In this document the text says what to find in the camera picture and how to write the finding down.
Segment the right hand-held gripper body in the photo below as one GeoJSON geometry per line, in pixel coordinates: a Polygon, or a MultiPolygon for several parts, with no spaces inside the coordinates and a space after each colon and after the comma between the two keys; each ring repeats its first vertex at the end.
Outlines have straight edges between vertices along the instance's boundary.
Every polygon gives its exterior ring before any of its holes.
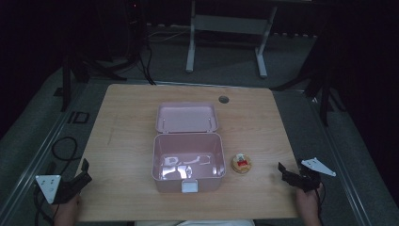
{"type": "Polygon", "coordinates": [[[319,187],[321,184],[321,173],[331,177],[336,176],[335,171],[327,167],[316,157],[300,160],[299,167],[299,173],[294,173],[295,184],[293,186],[303,189],[305,192],[315,190],[319,187]]]}

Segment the pink plastic box with lid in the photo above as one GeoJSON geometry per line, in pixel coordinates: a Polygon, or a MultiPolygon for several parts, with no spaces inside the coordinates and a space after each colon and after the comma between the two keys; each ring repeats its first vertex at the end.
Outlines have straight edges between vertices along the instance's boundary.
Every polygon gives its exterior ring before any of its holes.
{"type": "Polygon", "coordinates": [[[162,103],[153,142],[152,178],[163,193],[219,189],[226,174],[218,121],[211,103],[162,103]]]}

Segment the white metal desk frame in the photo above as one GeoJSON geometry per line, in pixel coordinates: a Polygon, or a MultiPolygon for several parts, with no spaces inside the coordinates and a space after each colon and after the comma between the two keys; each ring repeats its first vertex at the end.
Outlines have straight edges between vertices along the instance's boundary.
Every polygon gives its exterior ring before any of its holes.
{"type": "Polygon", "coordinates": [[[188,53],[186,59],[185,71],[192,73],[194,71],[196,42],[196,31],[214,31],[225,33],[239,33],[249,35],[259,35],[262,41],[258,47],[255,48],[255,57],[257,61],[259,76],[266,78],[268,76],[266,64],[263,58],[263,52],[271,33],[271,28],[277,14],[278,7],[273,6],[270,9],[267,19],[249,19],[249,18],[235,18],[224,16],[213,16],[198,14],[196,12],[196,0],[191,0],[190,12],[190,40],[188,46],[188,53]]]}

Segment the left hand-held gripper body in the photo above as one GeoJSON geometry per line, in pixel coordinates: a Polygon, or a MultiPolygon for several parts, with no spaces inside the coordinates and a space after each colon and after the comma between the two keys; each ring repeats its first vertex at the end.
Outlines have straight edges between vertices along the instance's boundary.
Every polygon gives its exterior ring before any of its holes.
{"type": "Polygon", "coordinates": [[[60,175],[37,175],[35,179],[45,200],[50,204],[66,203],[82,189],[78,182],[64,182],[60,175]]]}

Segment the person's left hand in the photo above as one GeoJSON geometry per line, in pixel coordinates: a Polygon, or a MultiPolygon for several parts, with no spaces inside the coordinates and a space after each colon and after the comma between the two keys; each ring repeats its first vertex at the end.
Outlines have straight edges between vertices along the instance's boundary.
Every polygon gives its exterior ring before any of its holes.
{"type": "Polygon", "coordinates": [[[55,226],[74,226],[78,212],[81,197],[75,195],[71,200],[62,204],[52,204],[50,206],[53,212],[53,222],[55,226]]]}

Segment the round snack packet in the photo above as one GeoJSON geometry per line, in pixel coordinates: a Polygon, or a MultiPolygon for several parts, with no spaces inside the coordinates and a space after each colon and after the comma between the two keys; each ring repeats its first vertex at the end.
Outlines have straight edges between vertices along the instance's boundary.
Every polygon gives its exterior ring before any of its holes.
{"type": "Polygon", "coordinates": [[[244,174],[251,170],[251,159],[247,154],[238,153],[231,160],[231,167],[234,171],[244,174]]]}

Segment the black metal stand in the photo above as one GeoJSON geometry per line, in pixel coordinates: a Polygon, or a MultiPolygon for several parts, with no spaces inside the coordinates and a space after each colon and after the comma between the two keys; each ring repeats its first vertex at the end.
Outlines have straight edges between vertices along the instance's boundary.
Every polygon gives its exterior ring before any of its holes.
{"type": "Polygon", "coordinates": [[[329,100],[332,100],[338,105],[338,108],[344,111],[344,108],[338,103],[333,96],[330,89],[335,75],[335,68],[331,66],[303,66],[296,78],[276,87],[270,88],[273,91],[284,91],[294,85],[297,85],[305,80],[309,80],[309,84],[304,90],[304,94],[308,98],[315,98],[318,93],[321,93],[319,118],[324,126],[328,126],[327,112],[329,107],[329,100]]]}
{"type": "Polygon", "coordinates": [[[87,70],[87,66],[89,66],[94,71],[112,80],[126,81],[126,78],[117,75],[116,71],[127,68],[128,66],[133,65],[135,62],[136,59],[133,56],[128,56],[127,59],[120,64],[105,67],[82,52],[79,52],[75,49],[68,50],[63,57],[62,62],[61,111],[65,112],[72,100],[71,74],[75,76],[75,79],[78,82],[87,83],[90,78],[87,70]]]}

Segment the person's right hand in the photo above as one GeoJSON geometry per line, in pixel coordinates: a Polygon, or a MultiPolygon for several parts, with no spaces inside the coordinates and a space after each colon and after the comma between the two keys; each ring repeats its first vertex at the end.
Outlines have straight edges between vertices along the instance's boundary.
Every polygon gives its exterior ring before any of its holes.
{"type": "Polygon", "coordinates": [[[318,216],[319,198],[318,194],[323,191],[319,185],[316,190],[305,192],[303,189],[296,190],[296,208],[299,215],[305,218],[316,218],[318,216]]]}

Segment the person's light clothing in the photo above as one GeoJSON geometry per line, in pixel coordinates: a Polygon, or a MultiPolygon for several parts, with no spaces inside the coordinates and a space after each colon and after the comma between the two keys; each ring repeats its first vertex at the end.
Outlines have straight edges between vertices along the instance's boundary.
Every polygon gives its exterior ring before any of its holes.
{"type": "Polygon", "coordinates": [[[235,220],[142,220],[134,226],[255,226],[252,219],[235,220]]]}

